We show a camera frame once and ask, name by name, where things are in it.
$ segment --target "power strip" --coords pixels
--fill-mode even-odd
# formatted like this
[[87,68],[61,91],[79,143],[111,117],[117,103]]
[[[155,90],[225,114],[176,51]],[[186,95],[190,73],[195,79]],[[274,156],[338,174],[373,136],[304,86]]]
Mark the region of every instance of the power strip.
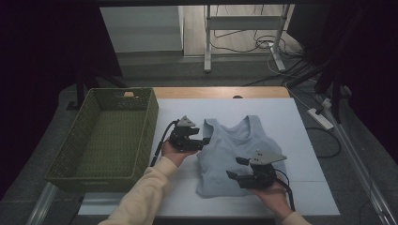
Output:
[[307,113],[314,120],[316,120],[316,122],[318,122],[318,124],[320,124],[325,130],[334,128],[334,125],[331,122],[329,122],[329,120],[325,118],[325,116],[323,116],[322,114],[316,114],[315,112],[316,109],[310,109],[309,111],[307,111]]

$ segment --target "hand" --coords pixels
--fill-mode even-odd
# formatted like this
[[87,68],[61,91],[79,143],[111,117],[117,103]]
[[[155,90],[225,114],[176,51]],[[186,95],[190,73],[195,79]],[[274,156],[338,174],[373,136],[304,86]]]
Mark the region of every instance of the hand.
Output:
[[168,139],[161,146],[161,155],[169,158],[177,167],[181,165],[182,161],[187,156],[194,155],[196,153],[197,151],[180,152],[169,143]]
[[293,213],[293,210],[287,204],[286,190],[278,182],[274,182],[273,185],[267,189],[249,189],[249,191],[257,195],[263,204],[280,220],[284,220]]

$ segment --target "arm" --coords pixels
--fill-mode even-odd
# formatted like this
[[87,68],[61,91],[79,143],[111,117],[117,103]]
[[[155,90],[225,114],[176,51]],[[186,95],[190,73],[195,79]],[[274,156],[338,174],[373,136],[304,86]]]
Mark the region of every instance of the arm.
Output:
[[145,174],[120,202],[120,205],[99,225],[152,224],[163,197],[170,187],[170,177],[176,172],[185,157],[196,152],[179,153],[170,143],[161,149],[162,158]]
[[257,195],[263,204],[271,210],[283,225],[308,225],[308,223],[299,213],[294,212],[287,203],[285,189],[274,182],[273,185],[265,190],[250,189]]

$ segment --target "woven basket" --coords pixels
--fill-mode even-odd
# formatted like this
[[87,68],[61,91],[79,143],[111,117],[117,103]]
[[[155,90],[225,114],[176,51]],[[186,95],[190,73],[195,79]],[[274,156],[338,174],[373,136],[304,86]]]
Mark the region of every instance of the woven basket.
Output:
[[124,192],[148,166],[159,106],[152,88],[91,89],[46,180],[66,192]]

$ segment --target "wall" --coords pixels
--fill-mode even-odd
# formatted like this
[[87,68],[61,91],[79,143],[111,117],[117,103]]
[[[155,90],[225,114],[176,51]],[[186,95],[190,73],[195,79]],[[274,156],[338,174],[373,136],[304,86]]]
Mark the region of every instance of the wall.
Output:
[[117,53],[182,51],[182,7],[100,9]]

